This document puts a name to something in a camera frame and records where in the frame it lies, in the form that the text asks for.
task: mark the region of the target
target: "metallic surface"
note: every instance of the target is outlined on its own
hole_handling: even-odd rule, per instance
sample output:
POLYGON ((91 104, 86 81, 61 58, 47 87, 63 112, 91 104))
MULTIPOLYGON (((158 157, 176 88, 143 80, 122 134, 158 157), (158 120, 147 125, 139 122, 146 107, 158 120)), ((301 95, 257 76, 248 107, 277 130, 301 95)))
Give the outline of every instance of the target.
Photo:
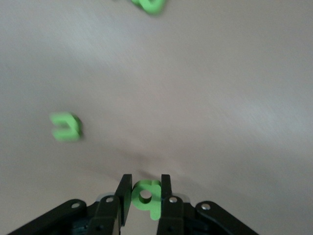
MULTIPOLYGON (((313 2, 0 1, 0 228, 171 175, 262 235, 313 231, 313 2), (49 114, 75 113, 60 143, 49 114)), ((126 234, 157 221, 131 208, 126 234)))

